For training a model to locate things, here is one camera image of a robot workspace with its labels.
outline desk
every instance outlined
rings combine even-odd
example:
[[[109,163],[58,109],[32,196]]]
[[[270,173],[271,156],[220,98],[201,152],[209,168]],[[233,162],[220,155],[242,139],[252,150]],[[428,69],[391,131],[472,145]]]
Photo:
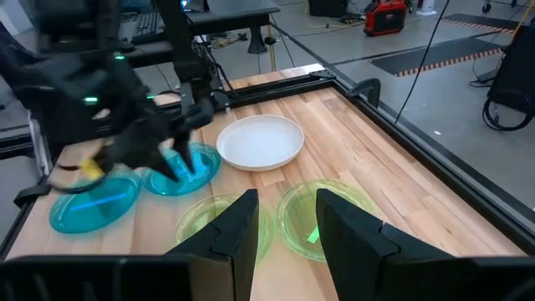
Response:
[[[265,48],[260,27],[269,25],[269,15],[280,11],[278,5],[270,0],[208,0],[208,6],[209,12],[187,14],[194,23],[194,33],[221,33],[250,28],[250,53],[256,48]],[[171,46],[166,41],[138,45],[135,51],[125,56],[132,68],[172,61]]]
[[[318,64],[235,80],[236,88],[290,78],[321,69]],[[170,96],[160,103],[175,101]],[[197,201],[256,187],[260,203],[274,212],[280,196],[292,185],[317,178],[336,179],[360,189],[373,200],[375,215],[456,256],[523,255],[492,224],[468,206],[419,161],[355,109],[336,89],[327,88],[262,102],[221,113],[196,131],[193,140],[215,145],[231,122],[249,115],[284,115],[306,135],[297,158],[273,171],[239,171],[226,163],[209,186],[173,200],[143,190],[120,220],[86,235],[57,233],[48,211],[58,194],[41,196],[8,258],[29,254],[162,254],[173,247],[175,225]],[[65,147],[59,162],[76,164],[93,153],[98,141]],[[81,175],[54,169],[51,177],[72,184]],[[326,263],[300,257],[275,237],[257,265],[253,300],[334,300],[336,293]]]

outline floor mat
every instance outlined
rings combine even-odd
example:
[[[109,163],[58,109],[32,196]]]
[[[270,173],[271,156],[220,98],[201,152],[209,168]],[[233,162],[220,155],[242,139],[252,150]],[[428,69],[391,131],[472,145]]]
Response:
[[[454,13],[451,16],[444,17],[442,22],[503,33],[513,33],[518,25],[518,22],[512,20],[472,16],[464,13]]]
[[[501,52],[500,45],[477,38],[441,43],[429,49],[422,71],[443,68]],[[424,53],[425,49],[419,49],[387,58],[374,59],[371,63],[395,76],[406,76],[418,72]]]

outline black desk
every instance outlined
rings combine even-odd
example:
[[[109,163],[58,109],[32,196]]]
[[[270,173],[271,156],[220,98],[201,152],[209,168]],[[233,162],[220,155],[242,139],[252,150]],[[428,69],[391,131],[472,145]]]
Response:
[[[208,6],[209,12],[188,13],[194,23],[194,33],[221,33],[250,28],[249,52],[254,53],[265,47],[260,27],[269,25],[269,15],[280,11],[271,0],[208,0]],[[172,60],[171,46],[166,41],[138,45],[134,52],[125,56],[133,68]]]

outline wheel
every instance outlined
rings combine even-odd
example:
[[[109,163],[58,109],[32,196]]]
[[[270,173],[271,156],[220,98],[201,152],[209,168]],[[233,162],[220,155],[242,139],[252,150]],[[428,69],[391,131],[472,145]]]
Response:
[[[483,11],[484,13],[488,13],[488,12],[491,11],[491,8],[492,8],[492,5],[491,5],[490,3],[487,3],[487,4],[483,5],[483,9],[482,9],[482,11]]]

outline plate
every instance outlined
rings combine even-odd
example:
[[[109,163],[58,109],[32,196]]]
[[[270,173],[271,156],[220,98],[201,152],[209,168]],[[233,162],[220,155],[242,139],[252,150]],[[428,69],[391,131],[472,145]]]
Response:
[[[240,196],[222,194],[208,197],[195,204],[176,224],[175,246],[199,232],[199,230],[224,212],[238,197]],[[257,263],[260,263],[268,253],[273,242],[273,236],[273,218],[266,208],[260,206],[258,212]]]
[[[89,184],[82,180],[74,186]],[[122,217],[140,194],[140,178],[132,171],[113,171],[94,189],[77,195],[62,195],[50,208],[50,226],[75,234],[98,230]]]
[[[244,171],[269,171],[290,162],[303,147],[304,133],[278,115],[256,115],[235,121],[217,137],[217,151]]]
[[[189,147],[195,173],[189,172],[186,163],[176,151],[166,149],[163,155],[179,181],[175,182],[160,172],[147,168],[142,175],[145,188],[161,196],[181,196],[206,185],[219,171],[221,157],[215,148],[206,144],[191,143]]]
[[[283,194],[276,212],[276,225],[281,239],[297,254],[324,262],[316,219],[316,191],[319,188],[329,189],[369,213],[375,211],[375,205],[364,193],[332,180],[306,181]]]

